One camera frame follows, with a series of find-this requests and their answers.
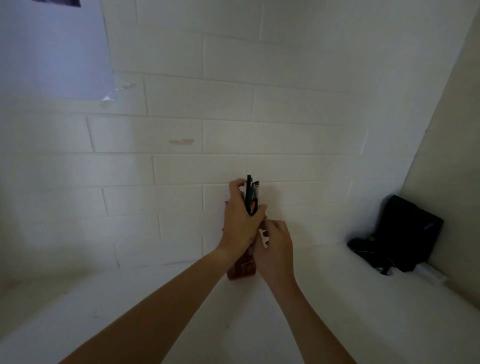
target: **hand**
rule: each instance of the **hand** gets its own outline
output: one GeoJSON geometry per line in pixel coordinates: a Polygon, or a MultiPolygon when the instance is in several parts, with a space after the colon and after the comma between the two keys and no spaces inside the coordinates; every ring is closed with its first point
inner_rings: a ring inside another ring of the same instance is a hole
{"type": "Polygon", "coordinates": [[[230,182],[230,201],[225,207],[225,222],[223,237],[217,250],[227,253],[232,263],[242,256],[253,243],[263,219],[267,205],[261,205],[254,216],[250,216],[245,208],[245,202],[240,187],[244,179],[230,182]]]}
{"type": "Polygon", "coordinates": [[[254,257],[257,269],[272,292],[297,285],[293,272],[293,242],[284,221],[265,220],[264,228],[270,237],[265,248],[262,237],[255,239],[254,257]]]}

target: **black bag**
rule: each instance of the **black bag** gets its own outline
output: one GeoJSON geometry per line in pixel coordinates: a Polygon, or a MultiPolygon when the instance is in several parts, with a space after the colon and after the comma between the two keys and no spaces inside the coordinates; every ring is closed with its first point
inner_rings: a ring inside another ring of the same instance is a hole
{"type": "Polygon", "coordinates": [[[398,196],[386,202],[377,230],[347,243],[351,251],[387,275],[391,267],[413,271],[428,260],[444,221],[398,196]]]}

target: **left forearm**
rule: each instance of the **left forearm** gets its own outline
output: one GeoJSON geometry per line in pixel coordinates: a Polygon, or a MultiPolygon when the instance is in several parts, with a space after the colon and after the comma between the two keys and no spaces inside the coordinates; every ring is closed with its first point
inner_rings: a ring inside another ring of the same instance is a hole
{"type": "Polygon", "coordinates": [[[62,364],[159,363],[232,265],[220,251],[203,257],[90,339],[62,364]]]}

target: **right forearm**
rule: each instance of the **right forearm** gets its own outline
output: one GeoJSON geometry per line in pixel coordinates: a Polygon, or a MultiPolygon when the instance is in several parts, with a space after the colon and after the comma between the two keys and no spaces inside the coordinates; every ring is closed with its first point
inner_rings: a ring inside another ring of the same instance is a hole
{"type": "Polygon", "coordinates": [[[287,318],[306,364],[355,363],[310,306],[296,283],[280,289],[272,288],[272,292],[287,318]]]}

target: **person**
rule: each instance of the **person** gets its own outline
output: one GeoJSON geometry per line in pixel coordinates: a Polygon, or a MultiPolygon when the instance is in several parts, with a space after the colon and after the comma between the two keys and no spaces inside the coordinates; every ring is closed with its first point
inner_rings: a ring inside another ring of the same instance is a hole
{"type": "Polygon", "coordinates": [[[307,302],[293,272],[293,243],[285,222],[265,219],[267,206],[250,216],[240,187],[229,184],[223,236],[218,247],[110,326],[61,364],[160,363],[226,271],[254,243],[257,269],[287,318],[302,358],[310,363],[355,363],[307,302]],[[260,225],[269,236],[262,243],[260,225]]]}

